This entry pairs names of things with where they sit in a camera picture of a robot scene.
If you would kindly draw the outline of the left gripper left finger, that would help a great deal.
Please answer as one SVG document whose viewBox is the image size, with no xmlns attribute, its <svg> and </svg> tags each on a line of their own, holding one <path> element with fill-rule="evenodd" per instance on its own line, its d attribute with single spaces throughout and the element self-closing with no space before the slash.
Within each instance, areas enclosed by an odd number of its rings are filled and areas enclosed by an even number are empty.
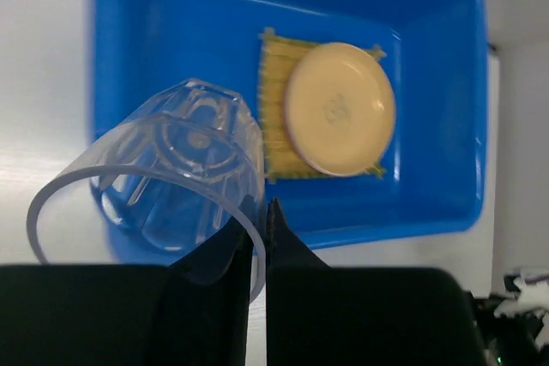
<svg viewBox="0 0 549 366">
<path fill-rule="evenodd" d="M 251 240 L 236 220 L 176 263 L 1 269 L 4 365 L 242 365 Z"/>
</svg>

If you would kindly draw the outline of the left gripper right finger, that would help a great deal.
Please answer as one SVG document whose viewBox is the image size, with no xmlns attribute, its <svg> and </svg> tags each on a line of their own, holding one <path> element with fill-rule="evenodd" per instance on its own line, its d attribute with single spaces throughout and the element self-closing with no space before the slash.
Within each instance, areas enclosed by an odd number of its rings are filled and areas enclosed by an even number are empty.
<svg viewBox="0 0 549 366">
<path fill-rule="evenodd" d="M 468 297 L 434 267 L 330 267 L 267 211 L 269 365 L 484 365 Z"/>
</svg>

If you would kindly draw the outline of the clear plastic cup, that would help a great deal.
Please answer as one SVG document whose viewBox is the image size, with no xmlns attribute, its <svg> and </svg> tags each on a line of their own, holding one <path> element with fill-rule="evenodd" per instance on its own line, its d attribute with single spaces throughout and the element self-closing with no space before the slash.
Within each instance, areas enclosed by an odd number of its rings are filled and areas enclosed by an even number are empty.
<svg viewBox="0 0 549 366">
<path fill-rule="evenodd" d="M 262 132 L 244 98 L 199 79 L 156 93 L 32 199 L 42 264 L 170 266 L 231 226 L 252 243 L 250 296 L 265 283 Z"/>
</svg>

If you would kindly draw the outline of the orange plastic plate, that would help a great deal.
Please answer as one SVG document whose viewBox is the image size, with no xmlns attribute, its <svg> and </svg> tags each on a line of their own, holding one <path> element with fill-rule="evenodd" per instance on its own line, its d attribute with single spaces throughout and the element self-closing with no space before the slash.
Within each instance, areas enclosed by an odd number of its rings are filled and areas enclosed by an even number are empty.
<svg viewBox="0 0 549 366">
<path fill-rule="evenodd" d="M 376 58 L 332 42 L 313 47 L 290 74 L 283 117 L 288 139 L 307 165 L 329 176 L 357 176 L 389 147 L 395 95 Z"/>
</svg>

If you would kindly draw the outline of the bamboo woven mat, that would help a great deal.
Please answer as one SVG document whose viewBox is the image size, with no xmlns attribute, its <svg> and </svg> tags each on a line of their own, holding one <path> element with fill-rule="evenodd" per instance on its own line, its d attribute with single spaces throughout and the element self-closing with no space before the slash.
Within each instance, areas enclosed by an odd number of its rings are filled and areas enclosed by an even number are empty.
<svg viewBox="0 0 549 366">
<path fill-rule="evenodd" d="M 263 135 L 266 177 L 271 183 L 281 179 L 326 178 L 310 167 L 293 149 L 283 116 L 287 81 L 305 54 L 316 43 L 280 36 L 267 27 L 260 35 L 257 109 Z"/>
</svg>

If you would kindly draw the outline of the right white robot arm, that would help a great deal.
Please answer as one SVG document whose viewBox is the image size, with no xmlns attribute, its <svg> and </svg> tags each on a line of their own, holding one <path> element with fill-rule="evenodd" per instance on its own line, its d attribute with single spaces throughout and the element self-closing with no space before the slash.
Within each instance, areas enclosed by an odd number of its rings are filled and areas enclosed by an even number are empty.
<svg viewBox="0 0 549 366">
<path fill-rule="evenodd" d="M 518 267 L 504 275 L 506 293 L 469 294 L 486 363 L 547 365 L 548 270 Z"/>
</svg>

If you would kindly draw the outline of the blue plastic bin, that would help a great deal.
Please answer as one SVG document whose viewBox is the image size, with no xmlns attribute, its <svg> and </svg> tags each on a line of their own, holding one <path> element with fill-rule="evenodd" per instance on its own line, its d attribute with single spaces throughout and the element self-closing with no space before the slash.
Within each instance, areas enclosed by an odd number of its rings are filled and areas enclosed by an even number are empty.
<svg viewBox="0 0 549 366">
<path fill-rule="evenodd" d="M 195 77 L 256 107 L 261 32 L 384 51 L 396 125 L 383 177 L 279 180 L 290 227 L 312 248 L 469 229 L 484 200 L 483 0 L 95 0 L 91 135 Z"/>
</svg>

